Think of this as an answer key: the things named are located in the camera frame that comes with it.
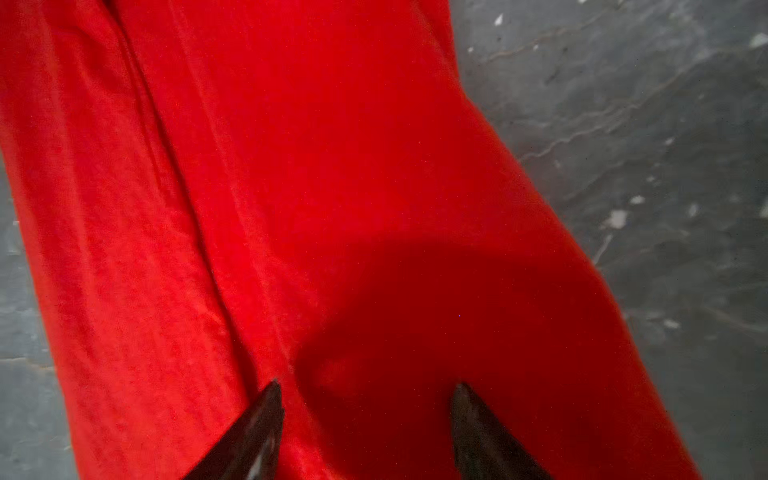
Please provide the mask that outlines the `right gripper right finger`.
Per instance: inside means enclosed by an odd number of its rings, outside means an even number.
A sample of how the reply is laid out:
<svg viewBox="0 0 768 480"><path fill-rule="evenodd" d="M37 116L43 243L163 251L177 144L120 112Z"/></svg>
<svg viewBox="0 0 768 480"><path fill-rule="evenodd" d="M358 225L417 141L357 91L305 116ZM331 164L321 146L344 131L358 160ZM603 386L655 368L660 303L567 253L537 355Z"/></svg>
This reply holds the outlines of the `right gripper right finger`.
<svg viewBox="0 0 768 480"><path fill-rule="evenodd" d="M451 437L461 479L553 479L466 383L452 395Z"/></svg>

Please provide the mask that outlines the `bright red t-shirt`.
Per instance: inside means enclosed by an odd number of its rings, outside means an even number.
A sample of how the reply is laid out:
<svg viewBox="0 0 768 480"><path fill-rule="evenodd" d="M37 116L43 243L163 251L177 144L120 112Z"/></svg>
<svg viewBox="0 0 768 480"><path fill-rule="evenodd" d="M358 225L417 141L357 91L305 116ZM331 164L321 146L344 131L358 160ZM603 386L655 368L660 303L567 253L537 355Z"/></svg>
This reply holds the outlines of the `bright red t-shirt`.
<svg viewBox="0 0 768 480"><path fill-rule="evenodd" d="M445 1L5 1L1 150L84 479L269 381L282 479L454 479L469 384L558 479L694 479Z"/></svg>

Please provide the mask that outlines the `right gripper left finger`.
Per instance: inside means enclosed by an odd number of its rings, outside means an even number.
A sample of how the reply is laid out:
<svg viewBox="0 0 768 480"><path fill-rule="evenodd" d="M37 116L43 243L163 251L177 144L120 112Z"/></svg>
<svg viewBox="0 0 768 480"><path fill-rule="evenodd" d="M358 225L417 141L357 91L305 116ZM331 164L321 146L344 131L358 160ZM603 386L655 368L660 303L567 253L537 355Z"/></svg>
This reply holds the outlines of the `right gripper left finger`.
<svg viewBox="0 0 768 480"><path fill-rule="evenodd" d="M285 410L272 380L184 480L276 478Z"/></svg>

